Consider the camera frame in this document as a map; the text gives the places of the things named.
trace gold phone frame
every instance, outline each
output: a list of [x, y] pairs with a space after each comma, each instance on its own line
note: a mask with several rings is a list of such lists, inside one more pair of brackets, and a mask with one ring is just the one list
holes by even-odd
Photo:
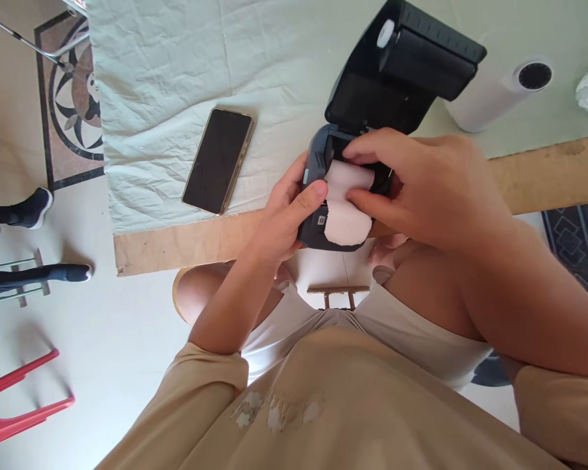
[[[194, 164], [193, 163], [191, 166], [191, 170], [189, 171], [188, 182], [185, 183], [185, 189], [183, 190], [183, 195], [181, 196], [181, 203], [185, 204], [186, 206], [198, 209], [199, 211], [209, 213], [209, 214], [215, 215], [216, 217], [219, 217], [219, 216], [223, 215], [226, 212], [227, 208], [229, 207], [229, 202], [231, 200], [231, 196], [233, 195], [233, 189], [235, 188], [235, 183], [237, 182], [237, 177], [240, 173], [240, 168], [242, 168], [242, 162], [244, 161], [244, 157], [246, 156], [246, 150], [248, 150], [248, 144], [250, 143], [250, 138], [253, 135], [253, 131], [255, 131], [255, 119], [250, 114], [245, 114], [245, 113], [241, 113], [241, 112], [237, 112], [237, 111], [232, 111], [232, 110], [228, 110], [228, 109], [224, 109], [224, 108], [215, 107], [215, 108], [211, 109], [211, 111], [209, 112], [209, 118], [207, 119], [207, 124], [204, 125], [204, 131], [209, 126], [209, 123], [211, 122], [211, 115], [216, 110], [239, 114], [240, 116], [246, 116], [247, 118], [248, 117], [250, 118], [250, 125], [248, 126], [248, 130], [246, 131], [246, 137], [244, 138], [244, 143], [242, 144], [242, 149], [240, 150], [240, 155], [238, 155], [238, 157], [237, 157], [237, 162], [235, 163], [235, 168], [233, 169], [233, 175], [231, 176], [231, 182], [229, 183], [229, 187], [227, 188], [227, 193], [224, 196], [224, 200], [222, 202], [222, 207], [220, 208], [220, 211], [218, 213], [215, 213], [215, 212], [211, 212], [211, 211], [208, 211], [208, 210], [200, 208], [200, 207], [193, 206], [193, 205], [188, 204], [187, 202], [183, 201], [183, 197], [185, 196], [185, 193], [188, 190], [189, 179], [191, 178], [191, 173], [194, 171]], [[198, 150], [196, 151], [196, 156], [194, 157], [194, 162], [196, 160], [196, 157], [198, 157], [198, 155], [201, 152], [201, 146], [203, 144], [203, 139], [204, 139], [204, 131], [203, 131], [203, 135], [201, 137], [201, 143], [198, 145]]]

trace hand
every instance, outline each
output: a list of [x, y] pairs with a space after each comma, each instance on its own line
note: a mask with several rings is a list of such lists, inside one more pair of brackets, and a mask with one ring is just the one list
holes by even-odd
[[419, 242], [470, 251], [513, 225], [487, 161], [467, 137], [410, 138], [380, 129], [351, 141], [343, 155], [356, 164], [381, 161], [394, 170], [402, 183], [394, 199], [362, 189], [346, 197]]
[[278, 264], [291, 258], [301, 247], [297, 241], [299, 225], [327, 198], [324, 180], [314, 181], [299, 194], [305, 162], [307, 152], [299, 155], [270, 193], [263, 220], [249, 244], [263, 260]]

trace knee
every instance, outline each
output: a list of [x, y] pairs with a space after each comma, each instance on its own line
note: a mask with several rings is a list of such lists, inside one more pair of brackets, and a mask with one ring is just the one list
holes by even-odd
[[216, 293], [229, 271], [222, 264], [196, 266], [184, 273], [174, 284], [172, 298], [178, 314], [193, 324]]

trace sleeve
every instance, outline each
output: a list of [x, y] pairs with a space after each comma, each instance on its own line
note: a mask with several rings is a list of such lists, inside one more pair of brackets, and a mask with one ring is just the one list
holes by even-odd
[[573, 468], [588, 468], [588, 378], [522, 368], [514, 381], [521, 434]]
[[97, 470], [179, 468], [247, 381], [248, 363], [239, 353], [220, 356], [188, 343]]

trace printer lid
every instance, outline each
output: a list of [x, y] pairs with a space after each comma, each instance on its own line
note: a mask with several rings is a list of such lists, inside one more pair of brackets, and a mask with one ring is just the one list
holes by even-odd
[[392, 127], [410, 134], [436, 97], [457, 98], [486, 53], [410, 3], [388, 0], [349, 56], [325, 119], [350, 133]]

